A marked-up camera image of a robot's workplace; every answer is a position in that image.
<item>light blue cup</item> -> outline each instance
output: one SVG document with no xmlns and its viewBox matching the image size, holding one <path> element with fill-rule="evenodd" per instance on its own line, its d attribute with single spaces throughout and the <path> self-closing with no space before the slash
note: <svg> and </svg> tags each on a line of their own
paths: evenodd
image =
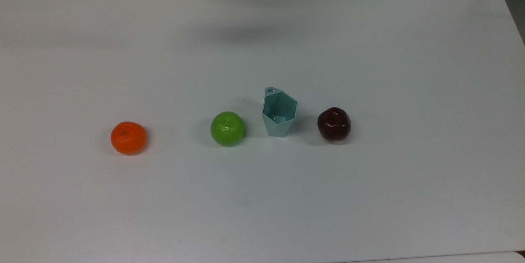
<svg viewBox="0 0 525 263">
<path fill-rule="evenodd" d="M 281 89 L 264 90 L 262 120 L 266 132 L 273 137 L 284 137 L 297 117 L 297 101 Z"/>
</svg>

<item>red apple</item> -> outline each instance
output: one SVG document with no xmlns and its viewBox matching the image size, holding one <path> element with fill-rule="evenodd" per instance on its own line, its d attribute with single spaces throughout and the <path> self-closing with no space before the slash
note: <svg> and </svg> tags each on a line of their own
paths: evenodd
<svg viewBox="0 0 525 263">
<path fill-rule="evenodd" d="M 341 108 L 328 108 L 317 118 L 317 128 L 321 136 L 331 142 L 344 140 L 350 134 L 351 127 L 348 114 Z"/>
</svg>

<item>white table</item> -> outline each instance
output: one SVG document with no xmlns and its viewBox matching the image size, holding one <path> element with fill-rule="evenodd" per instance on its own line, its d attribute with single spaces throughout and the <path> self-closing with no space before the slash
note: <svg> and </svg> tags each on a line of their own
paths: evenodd
<svg viewBox="0 0 525 263">
<path fill-rule="evenodd" d="M 322 263 L 525 249 L 504 0 L 0 0 L 0 261 Z M 265 87 L 299 101 L 268 137 Z M 339 106 L 350 139 L 317 115 Z M 246 124 L 219 147 L 209 124 Z M 116 153 L 114 125 L 150 143 Z"/>
<path fill-rule="evenodd" d="M 368 263 L 523 263 L 524 261 L 525 259 L 515 252 L 501 252 L 493 254 L 368 261 Z"/>
</svg>

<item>tangerine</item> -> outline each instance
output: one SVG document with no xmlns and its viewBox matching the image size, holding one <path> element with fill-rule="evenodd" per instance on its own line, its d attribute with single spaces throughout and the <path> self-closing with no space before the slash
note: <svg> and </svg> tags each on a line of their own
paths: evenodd
<svg viewBox="0 0 525 263">
<path fill-rule="evenodd" d="M 146 130 L 132 121 L 123 121 L 111 132 L 111 145 L 122 154 L 137 154 L 146 145 Z"/>
</svg>

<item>green fruit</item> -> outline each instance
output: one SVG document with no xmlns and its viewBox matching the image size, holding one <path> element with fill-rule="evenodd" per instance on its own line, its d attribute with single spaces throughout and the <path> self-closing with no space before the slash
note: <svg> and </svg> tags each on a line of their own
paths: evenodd
<svg viewBox="0 0 525 263">
<path fill-rule="evenodd" d="M 235 112 L 226 111 L 219 113 L 213 119 L 210 132 L 218 144 L 223 146 L 234 145 L 244 135 L 244 123 Z"/>
</svg>

